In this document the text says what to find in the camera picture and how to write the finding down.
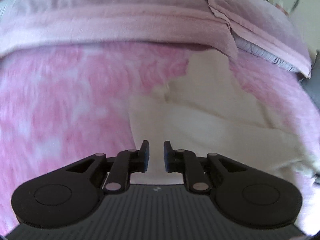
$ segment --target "pink tie-dye blanket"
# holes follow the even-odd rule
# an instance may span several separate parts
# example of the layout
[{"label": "pink tie-dye blanket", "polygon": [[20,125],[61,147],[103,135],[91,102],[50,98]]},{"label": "pink tie-dye blanket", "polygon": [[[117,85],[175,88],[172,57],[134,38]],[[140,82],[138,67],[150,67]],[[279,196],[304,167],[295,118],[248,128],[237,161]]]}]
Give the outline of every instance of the pink tie-dye blanket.
[{"label": "pink tie-dye blanket", "polygon": [[[113,42],[14,52],[0,69],[0,234],[17,220],[17,186],[96,152],[134,147],[128,98],[186,74],[188,49]],[[320,116],[296,78],[239,51],[230,69],[242,88],[275,109],[320,156]]]}]

